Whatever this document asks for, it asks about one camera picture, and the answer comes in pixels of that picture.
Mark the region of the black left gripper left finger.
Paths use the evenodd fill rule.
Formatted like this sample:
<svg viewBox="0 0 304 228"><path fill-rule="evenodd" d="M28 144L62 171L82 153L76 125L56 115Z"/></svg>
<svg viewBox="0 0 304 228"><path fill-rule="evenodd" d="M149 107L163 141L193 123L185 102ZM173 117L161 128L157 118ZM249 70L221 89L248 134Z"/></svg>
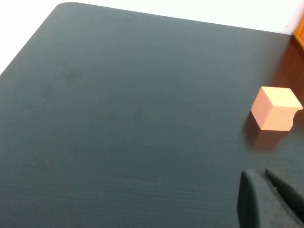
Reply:
<svg viewBox="0 0 304 228"><path fill-rule="evenodd" d="M287 174L278 173L292 186L304 191L304 184ZM244 170L241 173L237 199L237 215L242 228L302 228L301 221L288 207L265 171Z"/></svg>

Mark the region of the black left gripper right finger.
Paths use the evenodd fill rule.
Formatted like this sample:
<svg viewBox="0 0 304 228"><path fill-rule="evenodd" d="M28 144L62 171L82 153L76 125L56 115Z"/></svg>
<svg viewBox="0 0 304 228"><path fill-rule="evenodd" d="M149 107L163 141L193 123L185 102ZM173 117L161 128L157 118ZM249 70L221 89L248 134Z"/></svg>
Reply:
<svg viewBox="0 0 304 228"><path fill-rule="evenodd" d="M285 181L282 177L270 169L265 169L265 175L272 185L277 189L281 197L284 199L288 207L301 220L304 220L304 192L299 186L292 186L291 183Z"/></svg>

